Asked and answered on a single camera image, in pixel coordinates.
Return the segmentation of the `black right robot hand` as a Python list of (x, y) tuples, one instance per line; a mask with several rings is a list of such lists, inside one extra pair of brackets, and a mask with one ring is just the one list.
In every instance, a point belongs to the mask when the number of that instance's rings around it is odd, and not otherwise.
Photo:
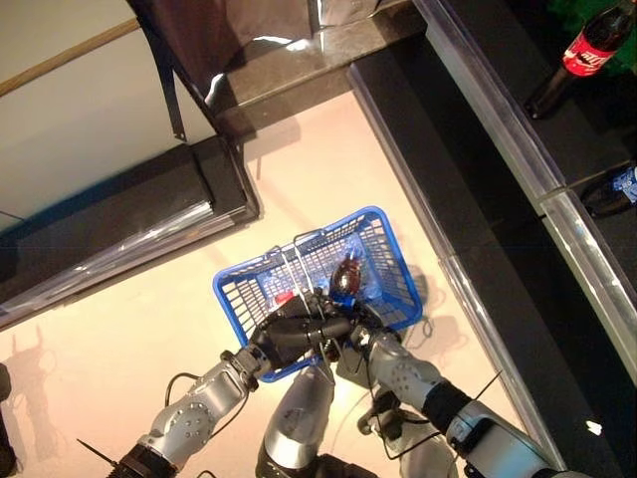
[(356, 304), (353, 308), (353, 312), (354, 324), (356, 326), (363, 326), (373, 334), (378, 332), (390, 334), (400, 344), (402, 343), (402, 336), (397, 331), (387, 326), (383, 322), (380, 314), (372, 306), (368, 304)]

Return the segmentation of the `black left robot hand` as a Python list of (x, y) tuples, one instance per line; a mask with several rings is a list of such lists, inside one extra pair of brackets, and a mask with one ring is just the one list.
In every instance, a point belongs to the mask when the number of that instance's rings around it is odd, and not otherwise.
[(249, 343), (265, 355), (272, 370), (279, 370), (296, 363), (320, 344), (347, 336), (352, 323), (353, 313), (335, 305), (327, 296), (294, 296), (255, 328)]

